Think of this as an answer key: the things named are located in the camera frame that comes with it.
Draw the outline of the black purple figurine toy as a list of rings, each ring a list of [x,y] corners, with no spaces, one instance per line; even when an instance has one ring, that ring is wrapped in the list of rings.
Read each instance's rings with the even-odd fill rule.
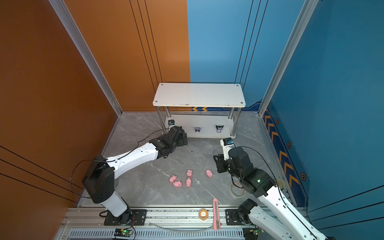
[[[224,129],[224,125],[216,125],[216,132],[218,134],[222,133]]]

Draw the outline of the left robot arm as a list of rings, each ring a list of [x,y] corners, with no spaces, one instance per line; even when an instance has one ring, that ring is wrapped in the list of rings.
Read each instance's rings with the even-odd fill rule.
[[[187,144],[187,133],[181,127],[174,126],[166,134],[132,151],[109,158],[94,158],[82,183],[93,203],[102,205],[113,217],[127,222],[131,218],[131,210],[115,191],[115,180],[144,163],[167,158],[176,147]]]

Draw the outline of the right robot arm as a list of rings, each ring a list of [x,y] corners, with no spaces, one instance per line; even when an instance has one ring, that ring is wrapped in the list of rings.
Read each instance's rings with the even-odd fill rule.
[[[254,225],[276,240],[327,240],[281,192],[273,175],[255,168],[244,147],[224,146],[223,153],[215,155],[218,173],[228,172],[240,181],[244,190],[264,204],[271,217],[251,199],[238,208],[242,224]]]

